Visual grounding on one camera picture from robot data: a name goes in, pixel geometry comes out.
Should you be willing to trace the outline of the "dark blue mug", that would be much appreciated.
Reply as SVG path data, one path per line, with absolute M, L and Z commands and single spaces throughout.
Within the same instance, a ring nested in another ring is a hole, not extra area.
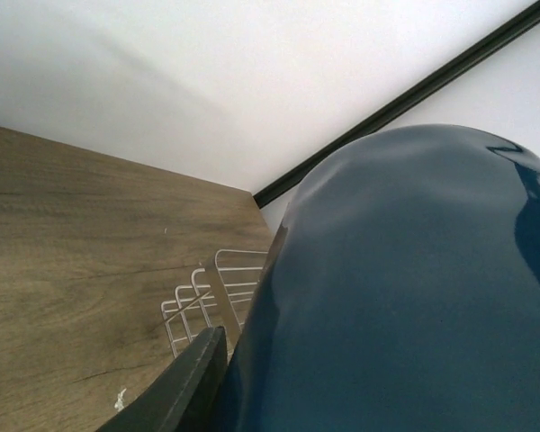
M 540 431 L 540 158 L 485 131 L 358 139 L 301 181 L 212 431 Z

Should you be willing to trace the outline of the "metal wire dish rack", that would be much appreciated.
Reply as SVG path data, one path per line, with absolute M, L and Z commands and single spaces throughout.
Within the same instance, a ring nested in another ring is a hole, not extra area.
M 222 248 L 196 267 L 188 283 L 179 284 L 160 311 L 174 357 L 207 328 L 223 327 L 228 355 L 244 328 L 265 266 L 263 250 Z

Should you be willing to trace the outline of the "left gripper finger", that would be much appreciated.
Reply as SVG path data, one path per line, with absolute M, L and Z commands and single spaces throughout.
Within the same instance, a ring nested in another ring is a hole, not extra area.
M 204 431 L 228 365 L 225 329 L 206 328 L 101 431 Z

